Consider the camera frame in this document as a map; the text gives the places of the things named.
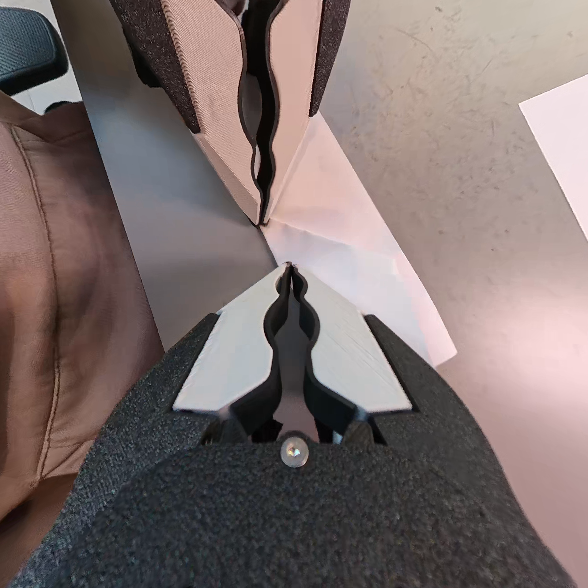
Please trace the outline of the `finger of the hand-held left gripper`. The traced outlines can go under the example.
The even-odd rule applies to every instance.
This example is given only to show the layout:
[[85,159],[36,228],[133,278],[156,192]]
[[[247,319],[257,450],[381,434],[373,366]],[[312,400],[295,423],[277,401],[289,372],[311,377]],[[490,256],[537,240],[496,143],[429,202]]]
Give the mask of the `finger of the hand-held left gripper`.
[[269,24],[269,68],[277,95],[276,123],[271,140],[274,177],[263,223],[282,195],[288,172],[310,120],[312,85],[322,1],[283,1]]
[[254,179],[254,138],[240,103],[245,37],[225,1],[161,1],[195,110],[195,141],[239,208],[256,226],[262,195]]

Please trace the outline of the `white paper sheet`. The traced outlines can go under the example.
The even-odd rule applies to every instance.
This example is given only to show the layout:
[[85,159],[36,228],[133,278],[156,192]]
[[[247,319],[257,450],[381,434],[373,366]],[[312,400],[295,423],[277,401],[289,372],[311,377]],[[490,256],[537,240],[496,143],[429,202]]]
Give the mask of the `white paper sheet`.
[[436,368],[457,354],[435,304],[321,114],[312,117],[263,235]]
[[518,106],[587,237],[587,75]]

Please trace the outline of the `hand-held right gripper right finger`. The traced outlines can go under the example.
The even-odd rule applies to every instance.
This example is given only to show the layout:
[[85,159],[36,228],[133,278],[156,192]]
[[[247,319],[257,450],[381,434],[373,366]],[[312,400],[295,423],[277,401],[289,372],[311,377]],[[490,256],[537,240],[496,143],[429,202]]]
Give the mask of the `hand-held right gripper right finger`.
[[293,267],[299,325],[308,339],[303,393],[324,427],[344,437],[353,422],[414,409],[368,321],[310,270]]

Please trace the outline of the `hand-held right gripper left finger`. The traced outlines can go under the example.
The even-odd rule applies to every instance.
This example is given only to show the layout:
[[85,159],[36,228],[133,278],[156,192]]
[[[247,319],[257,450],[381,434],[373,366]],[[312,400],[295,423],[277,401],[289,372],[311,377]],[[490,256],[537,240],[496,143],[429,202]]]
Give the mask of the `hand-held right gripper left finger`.
[[247,435],[273,418],[282,396],[275,336],[288,316],[291,273],[282,264],[217,312],[175,412],[233,419]]

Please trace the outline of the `black mesh office chair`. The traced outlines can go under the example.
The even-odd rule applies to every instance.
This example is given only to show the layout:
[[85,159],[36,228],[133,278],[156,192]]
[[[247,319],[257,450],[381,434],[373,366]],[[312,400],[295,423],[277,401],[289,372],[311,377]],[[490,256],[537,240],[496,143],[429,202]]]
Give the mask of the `black mesh office chair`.
[[64,76],[69,62],[61,36],[40,12],[1,7],[1,91],[8,96]]

